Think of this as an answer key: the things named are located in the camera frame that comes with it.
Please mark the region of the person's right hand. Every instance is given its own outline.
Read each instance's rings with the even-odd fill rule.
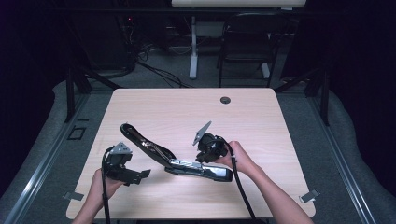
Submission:
[[[238,141],[231,141],[229,145],[233,149],[233,154],[236,158],[236,168],[238,171],[246,175],[250,175],[251,172],[254,172],[258,168],[257,164],[249,157],[249,155],[242,148],[241,144]],[[221,163],[229,166],[230,168],[233,168],[230,150],[228,149],[228,153],[226,156],[220,157],[214,162]]]

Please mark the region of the light wood tabletop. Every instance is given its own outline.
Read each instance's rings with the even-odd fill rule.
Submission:
[[[231,102],[223,104],[220,98],[224,96]],[[309,216],[315,214],[312,202],[299,200],[309,190],[274,91],[223,88],[114,91],[75,190],[85,197],[82,201],[72,200],[66,215],[77,215],[106,149],[123,142],[133,151],[127,168],[137,172],[150,169],[151,173],[140,185],[118,189],[109,200],[112,218],[250,218],[234,180],[216,182],[166,173],[163,166],[120,132],[121,124],[128,122],[148,140],[170,149],[177,159],[195,161],[198,151],[192,142],[196,132],[209,121],[212,123],[207,133],[239,141]],[[239,176],[256,217],[271,217],[254,183],[242,173]],[[96,217],[105,218],[104,211]]]
[[[173,7],[304,7],[305,0],[172,0]]]

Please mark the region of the black chair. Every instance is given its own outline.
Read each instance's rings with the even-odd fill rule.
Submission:
[[[223,79],[244,79],[224,77],[224,63],[263,63],[271,64],[266,87],[270,87],[276,63],[279,42],[288,30],[289,21],[276,13],[239,13],[225,23],[219,51],[219,87]]]

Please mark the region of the bare arm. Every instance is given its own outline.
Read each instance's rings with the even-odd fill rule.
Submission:
[[[257,165],[242,148],[239,142],[232,141],[238,171],[246,174],[257,185],[267,202],[277,223],[313,223],[306,212],[283,189],[274,183],[264,170]],[[232,167],[230,153],[216,160]]]
[[[118,180],[112,180],[106,177],[106,192],[107,197],[110,198],[116,190],[123,184]],[[102,186],[102,172],[96,170],[85,203],[79,210],[76,218],[73,220],[74,224],[91,224],[99,210],[103,207],[103,186]]]

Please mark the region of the dark background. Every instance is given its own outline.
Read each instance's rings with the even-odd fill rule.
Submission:
[[[1,195],[48,117],[52,88],[64,80],[69,64],[91,66],[89,55],[70,36],[70,27],[59,17],[42,13],[40,8],[50,6],[46,4],[16,0],[0,6]],[[329,67],[331,91],[353,120],[364,161],[396,196],[396,16],[391,13],[392,3],[308,1],[306,6],[348,13],[341,20],[302,19],[282,76],[297,77],[323,64]],[[125,53],[119,43],[107,44]]]

